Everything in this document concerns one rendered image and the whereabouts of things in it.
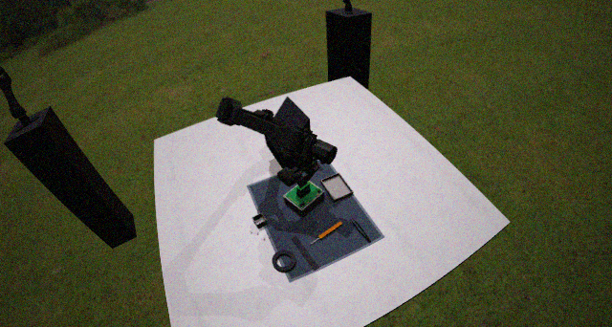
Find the green power plug with dark wires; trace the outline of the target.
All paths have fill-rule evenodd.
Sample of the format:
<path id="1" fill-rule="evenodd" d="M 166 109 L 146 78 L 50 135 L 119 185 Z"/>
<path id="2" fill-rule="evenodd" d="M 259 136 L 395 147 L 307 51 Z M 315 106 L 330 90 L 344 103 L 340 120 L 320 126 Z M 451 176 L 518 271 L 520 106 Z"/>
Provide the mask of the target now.
<path id="1" fill-rule="evenodd" d="M 301 187 L 297 187 L 296 191 L 299 195 L 302 195 L 305 191 L 307 191 L 310 188 L 310 184 L 307 183 L 308 180 L 308 174 L 306 174 L 304 177 L 304 181 L 301 185 Z"/>

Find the dark blue work mat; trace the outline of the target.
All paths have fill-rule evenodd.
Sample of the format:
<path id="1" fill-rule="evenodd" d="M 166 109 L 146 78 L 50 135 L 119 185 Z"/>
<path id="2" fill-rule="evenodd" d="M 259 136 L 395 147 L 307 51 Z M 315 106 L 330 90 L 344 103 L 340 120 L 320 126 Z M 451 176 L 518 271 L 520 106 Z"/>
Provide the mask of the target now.
<path id="1" fill-rule="evenodd" d="M 333 203 L 320 180 L 337 174 L 337 171 L 331 164 L 322 164 L 320 160 L 317 160 L 317 164 L 320 165 L 320 168 L 310 179 L 310 182 L 324 191 L 325 200 L 303 218 L 287 207 L 283 198 L 283 195 L 297 186 L 297 183 L 286 186 L 277 179 L 277 175 L 274 175 L 263 181 L 247 185 L 258 214 L 262 212 L 268 223 L 264 229 L 267 235 L 271 237 L 270 241 L 274 252 L 287 250 L 295 255 L 295 267 L 289 272 L 285 272 L 289 282 L 339 262 L 384 238 L 381 230 L 371 220 L 372 218 L 354 194 Z M 364 235 L 364 232 L 352 218 L 357 221 L 370 238 L 370 243 L 358 232 L 352 222 Z M 342 222 L 343 226 L 323 239 L 317 240 L 317 237 L 324 231 L 339 222 Z M 319 266 L 318 269 L 313 270 L 301 254 L 292 240 L 294 236 L 312 255 L 313 260 Z M 313 242 L 315 243 L 312 244 Z"/>

